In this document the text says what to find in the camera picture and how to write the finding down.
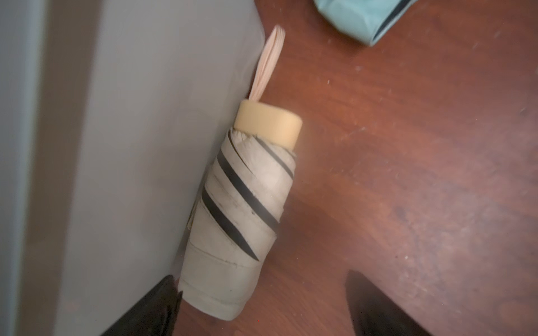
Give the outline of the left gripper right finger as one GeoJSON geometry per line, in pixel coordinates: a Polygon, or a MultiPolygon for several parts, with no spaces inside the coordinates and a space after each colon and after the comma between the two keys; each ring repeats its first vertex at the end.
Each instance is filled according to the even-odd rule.
{"type": "Polygon", "coordinates": [[[361,272],[347,273],[345,294],[356,335],[431,336],[361,272]]]}

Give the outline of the white plastic storage box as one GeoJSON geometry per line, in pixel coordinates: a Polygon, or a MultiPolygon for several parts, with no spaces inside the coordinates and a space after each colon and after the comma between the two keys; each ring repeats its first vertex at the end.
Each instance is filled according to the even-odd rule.
{"type": "Polygon", "coordinates": [[[1,3],[1,334],[102,335],[179,274],[264,42],[253,1],[1,3]]]}

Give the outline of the mint green umbrella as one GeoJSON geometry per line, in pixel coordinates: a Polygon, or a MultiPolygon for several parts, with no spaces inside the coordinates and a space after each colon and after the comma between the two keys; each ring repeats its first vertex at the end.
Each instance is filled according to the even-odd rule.
{"type": "Polygon", "coordinates": [[[315,0],[314,3],[339,32],[371,47],[416,0],[315,0]]]}

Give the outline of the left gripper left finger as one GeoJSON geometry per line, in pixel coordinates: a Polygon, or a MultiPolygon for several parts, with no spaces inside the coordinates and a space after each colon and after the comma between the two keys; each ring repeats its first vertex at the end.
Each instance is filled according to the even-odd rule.
{"type": "Polygon", "coordinates": [[[172,275],[164,277],[102,335],[172,335],[182,294],[172,275]]]}

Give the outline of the beige umbrella black stripes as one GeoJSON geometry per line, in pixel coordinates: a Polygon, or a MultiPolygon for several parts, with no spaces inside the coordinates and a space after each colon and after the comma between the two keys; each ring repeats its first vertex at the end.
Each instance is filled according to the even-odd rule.
{"type": "Polygon", "coordinates": [[[275,26],[268,37],[191,216],[179,290],[189,305],[223,321],[252,297],[294,182],[302,119],[261,101],[285,36],[275,26]]]}

